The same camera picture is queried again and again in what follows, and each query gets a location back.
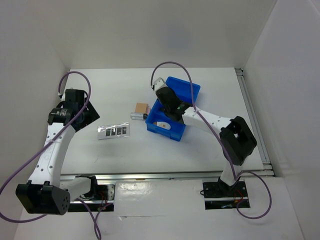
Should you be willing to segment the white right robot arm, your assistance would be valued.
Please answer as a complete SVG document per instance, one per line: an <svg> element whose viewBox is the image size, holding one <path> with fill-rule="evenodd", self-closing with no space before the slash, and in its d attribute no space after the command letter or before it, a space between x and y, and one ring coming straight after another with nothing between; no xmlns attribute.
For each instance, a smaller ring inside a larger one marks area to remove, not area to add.
<svg viewBox="0 0 320 240"><path fill-rule="evenodd" d="M193 104L182 101L166 84L154 86L152 89L168 118L216 137L227 160L218 179L218 190L223 196L230 196L243 173L244 162L258 144L245 119L240 116L222 117L201 110Z"/></svg>

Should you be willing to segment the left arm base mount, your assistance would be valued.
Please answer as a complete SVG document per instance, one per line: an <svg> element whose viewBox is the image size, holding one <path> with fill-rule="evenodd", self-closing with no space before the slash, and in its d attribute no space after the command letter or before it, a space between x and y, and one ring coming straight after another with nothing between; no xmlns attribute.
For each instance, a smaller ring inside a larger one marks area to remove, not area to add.
<svg viewBox="0 0 320 240"><path fill-rule="evenodd" d="M69 190L68 212L87 212L82 201L92 212L113 212L116 185L113 183L90 183L74 186Z"/></svg>

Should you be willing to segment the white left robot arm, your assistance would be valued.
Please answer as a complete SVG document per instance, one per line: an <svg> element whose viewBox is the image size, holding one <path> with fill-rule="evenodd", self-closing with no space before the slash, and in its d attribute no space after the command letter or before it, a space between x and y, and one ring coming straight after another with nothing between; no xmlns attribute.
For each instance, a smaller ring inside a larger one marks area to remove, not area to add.
<svg viewBox="0 0 320 240"><path fill-rule="evenodd" d="M97 197L99 187L94 175L78 175L65 186L60 177L69 144L75 133L99 118L84 90L67 89L61 102L48 115L45 150L27 183L15 190L29 214L64 215L70 203L84 196Z"/></svg>

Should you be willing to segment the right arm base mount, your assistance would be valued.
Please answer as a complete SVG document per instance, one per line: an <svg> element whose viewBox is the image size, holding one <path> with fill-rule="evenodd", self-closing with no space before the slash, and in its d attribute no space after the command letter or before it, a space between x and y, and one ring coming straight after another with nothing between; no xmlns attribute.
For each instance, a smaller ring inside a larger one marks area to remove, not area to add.
<svg viewBox="0 0 320 240"><path fill-rule="evenodd" d="M244 181L239 181L232 189L223 189L217 181L203 182L202 186L200 194L204 197L206 210L236 209L238 203L239 208L251 207Z"/></svg>

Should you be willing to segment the beige square makeup sponge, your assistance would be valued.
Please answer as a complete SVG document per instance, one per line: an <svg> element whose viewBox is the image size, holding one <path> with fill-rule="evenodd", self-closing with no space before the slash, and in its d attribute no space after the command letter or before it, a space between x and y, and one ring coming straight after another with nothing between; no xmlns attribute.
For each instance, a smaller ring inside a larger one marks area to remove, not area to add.
<svg viewBox="0 0 320 240"><path fill-rule="evenodd" d="M147 103L137 102L134 112L140 114L148 114L150 112L149 105Z"/></svg>

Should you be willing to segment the white oval makeup sponge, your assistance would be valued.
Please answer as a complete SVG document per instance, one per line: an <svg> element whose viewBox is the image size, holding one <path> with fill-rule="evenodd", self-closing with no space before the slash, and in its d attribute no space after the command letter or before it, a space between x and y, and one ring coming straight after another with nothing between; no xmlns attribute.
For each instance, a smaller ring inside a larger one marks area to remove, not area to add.
<svg viewBox="0 0 320 240"><path fill-rule="evenodd" d="M164 121L155 121L155 122L153 122L153 124L157 127L160 127L160 128L166 129L166 130L171 129L171 125L167 122L164 122Z"/></svg>

